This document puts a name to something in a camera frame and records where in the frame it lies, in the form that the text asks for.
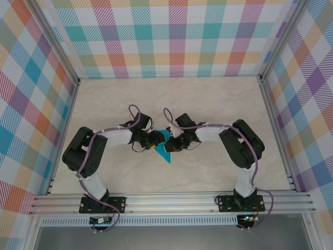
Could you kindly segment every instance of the black mounting plate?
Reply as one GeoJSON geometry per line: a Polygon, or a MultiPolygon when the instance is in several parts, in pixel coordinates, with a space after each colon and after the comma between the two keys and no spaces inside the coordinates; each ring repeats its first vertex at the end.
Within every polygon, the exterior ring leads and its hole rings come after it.
{"type": "MultiPolygon", "coordinates": [[[[109,197],[106,203],[116,207],[121,214],[125,212],[126,197],[109,197]]],[[[82,196],[79,209],[80,214],[107,214],[108,212],[110,214],[113,213],[113,211],[110,211],[108,206],[104,206],[94,201],[93,199],[87,197],[87,195],[82,196]]]]}
{"type": "Polygon", "coordinates": [[[233,195],[219,195],[215,200],[219,205],[219,212],[257,212],[257,208],[253,204],[258,206],[259,212],[265,211],[265,204],[263,203],[264,200],[262,195],[256,195],[249,205],[243,210],[238,208],[237,204],[234,202],[233,195]]]}

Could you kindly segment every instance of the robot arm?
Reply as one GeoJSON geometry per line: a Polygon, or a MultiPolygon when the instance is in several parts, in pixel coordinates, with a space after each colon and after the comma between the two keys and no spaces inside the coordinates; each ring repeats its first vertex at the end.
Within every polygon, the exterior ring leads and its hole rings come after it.
{"type": "MultiPolygon", "coordinates": [[[[186,113],[178,117],[176,122],[180,127],[196,126],[195,122],[186,113]]],[[[242,141],[241,137],[234,130],[226,127],[205,127],[204,124],[204,122],[201,122],[198,125],[203,125],[203,127],[184,130],[177,137],[170,137],[165,144],[165,150],[167,152],[179,152],[187,148],[193,141],[223,143],[230,158],[238,166],[238,179],[234,189],[234,201],[240,209],[243,209],[257,195],[256,188],[251,184],[255,170],[254,156],[247,144],[242,141]]],[[[265,146],[259,137],[243,120],[234,122],[233,127],[246,137],[253,147],[257,158],[260,159],[265,146]]],[[[176,128],[172,127],[171,124],[167,129],[172,134],[176,133],[176,128]]]]}
{"type": "MultiPolygon", "coordinates": [[[[120,125],[125,129],[103,131],[95,137],[92,143],[88,160],[80,175],[87,191],[100,201],[109,196],[109,192],[101,182],[97,171],[105,148],[138,142],[142,148],[150,149],[165,141],[161,132],[151,131],[151,126],[146,129],[149,121],[150,124],[152,123],[152,119],[142,113],[139,123],[132,128],[126,129],[126,127],[134,124],[137,118],[138,116],[134,118],[134,121],[128,121],[120,125]]],[[[94,133],[93,130],[87,127],[81,127],[76,133],[62,156],[62,161],[70,170],[77,172],[81,167],[87,153],[85,147],[88,147],[94,133]]]]}

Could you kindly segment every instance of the blue triangle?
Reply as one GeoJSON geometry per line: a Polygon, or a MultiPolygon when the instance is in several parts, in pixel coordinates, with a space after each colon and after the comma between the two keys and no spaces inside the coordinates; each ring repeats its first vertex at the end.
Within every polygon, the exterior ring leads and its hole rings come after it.
{"type": "MultiPolygon", "coordinates": [[[[165,138],[165,141],[168,141],[168,139],[170,138],[170,134],[167,130],[157,130],[160,131],[165,138]]],[[[158,146],[155,147],[155,150],[157,151],[157,153],[159,153],[168,163],[171,163],[171,153],[167,153],[164,149],[164,143],[159,144],[158,146]]]]}

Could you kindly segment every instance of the checkered wallpaper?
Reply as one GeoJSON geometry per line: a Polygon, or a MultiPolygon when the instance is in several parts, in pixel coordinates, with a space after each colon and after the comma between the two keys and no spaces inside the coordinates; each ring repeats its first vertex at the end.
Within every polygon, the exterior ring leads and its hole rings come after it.
{"type": "Polygon", "coordinates": [[[267,88],[293,169],[333,246],[333,1],[312,0],[267,88]]]}
{"type": "Polygon", "coordinates": [[[76,70],[90,78],[256,75],[287,2],[39,0],[76,70]]]}
{"type": "Polygon", "coordinates": [[[268,60],[270,59],[271,55],[272,55],[272,52],[274,51],[274,49],[276,48],[276,45],[278,43],[278,41],[280,40],[280,37],[281,35],[283,34],[284,30],[285,30],[285,27],[289,21],[289,19],[291,18],[292,14],[293,14],[293,11],[295,10],[296,6],[297,6],[297,3],[299,2],[299,0],[292,0],[292,4],[290,5],[289,9],[288,9],[288,12],[285,16],[285,18],[283,19],[283,22],[278,30],[278,32],[276,33],[274,39],[273,39],[273,42],[270,46],[270,50],[268,51],[268,53],[266,54],[266,57],[264,59],[264,63],[262,64],[260,70],[259,70],[259,74],[262,74],[262,72],[264,71],[266,65],[267,65],[267,62],[268,60]]]}
{"type": "Polygon", "coordinates": [[[0,249],[17,249],[46,185],[71,82],[23,0],[0,1],[0,249]]]}

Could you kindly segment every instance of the marble floor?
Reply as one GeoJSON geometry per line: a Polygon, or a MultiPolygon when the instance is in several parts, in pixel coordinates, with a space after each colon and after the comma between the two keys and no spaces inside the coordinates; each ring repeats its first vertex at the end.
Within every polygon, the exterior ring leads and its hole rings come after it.
{"type": "MultiPolygon", "coordinates": [[[[83,80],[64,150],[82,126],[100,130],[131,120],[129,104],[151,116],[158,130],[168,126],[165,107],[174,118],[186,112],[196,123],[245,120],[266,146],[255,184],[269,190],[289,189],[255,77],[83,80]]],[[[130,145],[116,146],[104,151],[98,171],[110,192],[228,191],[237,179],[237,167],[223,144],[213,142],[172,153],[171,163],[155,149],[135,153],[130,145]]],[[[82,192],[74,172],[60,162],[52,193],[82,192]]]]}

